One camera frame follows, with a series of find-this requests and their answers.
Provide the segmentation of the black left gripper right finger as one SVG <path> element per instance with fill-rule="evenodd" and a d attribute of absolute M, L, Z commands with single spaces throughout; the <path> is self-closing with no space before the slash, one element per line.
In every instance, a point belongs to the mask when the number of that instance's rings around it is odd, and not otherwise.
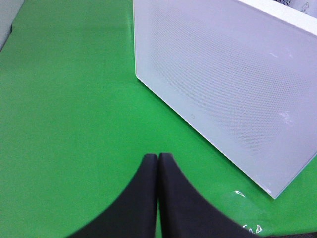
<path fill-rule="evenodd" d="M 192 186 L 170 153 L 158 157 L 158 201 L 164 238 L 254 238 Z"/>

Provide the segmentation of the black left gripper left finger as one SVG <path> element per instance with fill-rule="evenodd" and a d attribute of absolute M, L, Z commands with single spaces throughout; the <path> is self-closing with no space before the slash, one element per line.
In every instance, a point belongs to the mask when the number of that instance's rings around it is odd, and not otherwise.
<path fill-rule="evenodd" d="M 158 156 L 146 154 L 122 193 L 71 238 L 154 238 Z"/>

